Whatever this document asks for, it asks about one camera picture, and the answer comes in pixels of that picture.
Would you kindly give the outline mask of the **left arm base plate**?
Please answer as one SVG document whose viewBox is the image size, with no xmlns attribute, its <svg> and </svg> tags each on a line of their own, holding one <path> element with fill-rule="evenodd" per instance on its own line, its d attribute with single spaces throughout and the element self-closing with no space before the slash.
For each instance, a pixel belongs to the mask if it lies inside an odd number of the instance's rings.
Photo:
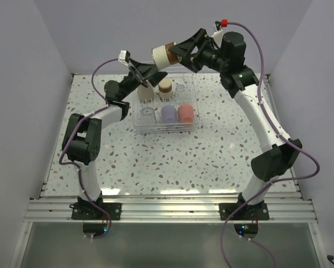
<svg viewBox="0 0 334 268">
<path fill-rule="evenodd" d="M 80 205 L 78 203 L 70 204 L 69 208 L 72 209 L 71 219 L 73 220 L 102 220 L 106 219 L 106 215 L 99 209 L 93 207 L 90 203 L 86 205 Z M 109 218 L 112 221 L 119 221 L 122 212 L 121 203 L 103 203 L 102 209 L 109 214 Z"/>
</svg>

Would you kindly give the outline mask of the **coral red plastic cup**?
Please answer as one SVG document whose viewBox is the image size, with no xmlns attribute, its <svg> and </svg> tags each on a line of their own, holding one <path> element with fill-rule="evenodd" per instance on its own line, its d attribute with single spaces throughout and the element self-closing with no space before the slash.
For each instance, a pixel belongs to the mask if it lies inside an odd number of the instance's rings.
<svg viewBox="0 0 334 268">
<path fill-rule="evenodd" d="M 194 121 L 194 108 L 188 103 L 184 103 L 178 108 L 178 116 L 182 123 L 192 123 Z"/>
</svg>

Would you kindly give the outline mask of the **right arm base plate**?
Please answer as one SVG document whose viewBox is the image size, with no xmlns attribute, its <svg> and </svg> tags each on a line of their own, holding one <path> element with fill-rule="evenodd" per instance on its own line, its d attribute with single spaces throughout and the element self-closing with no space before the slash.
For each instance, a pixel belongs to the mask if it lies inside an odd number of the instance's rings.
<svg viewBox="0 0 334 268">
<path fill-rule="evenodd" d="M 225 221 L 238 206 L 238 203 L 220 203 L 220 219 Z M 252 221 L 256 219 L 259 221 L 270 220 L 268 207 L 264 202 L 257 205 L 246 205 L 231 217 L 231 220 L 233 221 Z"/>
</svg>

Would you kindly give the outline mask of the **small clear glass cup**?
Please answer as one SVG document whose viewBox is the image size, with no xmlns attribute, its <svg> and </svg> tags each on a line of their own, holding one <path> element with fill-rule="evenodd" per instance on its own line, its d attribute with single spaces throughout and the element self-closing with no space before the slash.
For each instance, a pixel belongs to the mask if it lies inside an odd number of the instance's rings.
<svg viewBox="0 0 334 268">
<path fill-rule="evenodd" d="M 186 87 L 183 84 L 177 84 L 176 93 L 179 97 L 183 97 L 186 93 Z"/>
</svg>

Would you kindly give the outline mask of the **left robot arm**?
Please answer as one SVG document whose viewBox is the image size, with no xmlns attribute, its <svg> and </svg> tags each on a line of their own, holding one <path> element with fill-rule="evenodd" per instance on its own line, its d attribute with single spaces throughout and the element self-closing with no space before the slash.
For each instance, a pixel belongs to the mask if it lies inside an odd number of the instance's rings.
<svg viewBox="0 0 334 268">
<path fill-rule="evenodd" d="M 127 61 L 129 72 L 122 81 L 109 80 L 105 83 L 104 94 L 100 95 L 104 106 L 87 115 L 73 113 L 68 121 L 60 165 L 74 165 L 77 168 L 81 193 L 78 203 L 86 204 L 84 212 L 91 219 L 98 219 L 104 213 L 102 192 L 96 174 L 95 160 L 100 152 L 102 130 L 112 123 L 122 121 L 129 112 L 130 104 L 125 102 L 128 95 L 138 87 L 155 87 L 166 76 L 154 64 Z"/>
</svg>

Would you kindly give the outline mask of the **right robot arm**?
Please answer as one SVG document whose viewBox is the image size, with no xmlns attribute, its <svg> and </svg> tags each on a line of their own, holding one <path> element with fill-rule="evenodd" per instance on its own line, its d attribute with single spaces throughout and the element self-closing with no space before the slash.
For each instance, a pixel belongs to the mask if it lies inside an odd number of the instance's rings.
<svg viewBox="0 0 334 268">
<path fill-rule="evenodd" d="M 302 143 L 286 133 L 264 100 L 258 90 L 261 81 L 244 64 L 245 50 L 242 34 L 227 32 L 217 46 L 201 28 L 189 39 L 169 47 L 167 52 L 194 73 L 204 66 L 217 71 L 222 86 L 242 108 L 257 135 L 262 153 L 251 160 L 253 175 L 236 206 L 239 217 L 249 219 L 256 213 L 256 205 L 264 201 L 264 187 L 293 167 L 299 155 L 295 147 L 301 147 Z"/>
</svg>

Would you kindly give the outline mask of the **clear faceted glass cup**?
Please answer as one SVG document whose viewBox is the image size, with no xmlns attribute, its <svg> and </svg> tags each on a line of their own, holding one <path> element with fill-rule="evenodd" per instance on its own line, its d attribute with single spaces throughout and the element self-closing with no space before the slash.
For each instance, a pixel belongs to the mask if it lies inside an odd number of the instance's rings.
<svg viewBox="0 0 334 268">
<path fill-rule="evenodd" d="M 139 122 L 142 126 L 149 126 L 156 124 L 156 114 L 152 107 L 143 107 L 139 111 Z"/>
</svg>

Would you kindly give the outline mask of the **steel cup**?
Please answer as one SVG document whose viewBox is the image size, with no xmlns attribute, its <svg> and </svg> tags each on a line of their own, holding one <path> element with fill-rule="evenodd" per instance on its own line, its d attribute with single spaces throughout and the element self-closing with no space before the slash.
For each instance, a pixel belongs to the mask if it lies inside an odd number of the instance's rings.
<svg viewBox="0 0 334 268">
<path fill-rule="evenodd" d="M 162 99 L 171 98 L 173 95 L 172 82 L 169 79 L 163 79 L 158 83 L 159 96 Z"/>
<path fill-rule="evenodd" d="M 162 70 L 181 61 L 181 58 L 169 51 L 170 47 L 175 46 L 175 42 L 155 47 L 152 49 L 153 62 L 158 70 Z"/>
</svg>

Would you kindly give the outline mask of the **lilac plastic cup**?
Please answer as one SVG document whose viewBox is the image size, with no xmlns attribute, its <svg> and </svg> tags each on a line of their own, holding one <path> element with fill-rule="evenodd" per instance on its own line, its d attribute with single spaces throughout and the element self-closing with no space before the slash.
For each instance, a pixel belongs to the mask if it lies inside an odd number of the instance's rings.
<svg viewBox="0 0 334 268">
<path fill-rule="evenodd" d="M 161 109 L 161 119 L 164 124 L 177 122 L 177 111 L 174 106 L 166 105 Z"/>
</svg>

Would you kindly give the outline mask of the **beige plastic cup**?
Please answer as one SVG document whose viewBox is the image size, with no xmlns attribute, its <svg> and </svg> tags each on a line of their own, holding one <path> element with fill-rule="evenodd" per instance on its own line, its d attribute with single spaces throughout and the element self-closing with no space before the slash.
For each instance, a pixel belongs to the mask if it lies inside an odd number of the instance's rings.
<svg viewBox="0 0 334 268">
<path fill-rule="evenodd" d="M 140 101 L 149 102 L 154 98 L 154 88 L 152 86 L 140 85 L 137 88 L 137 95 Z"/>
</svg>

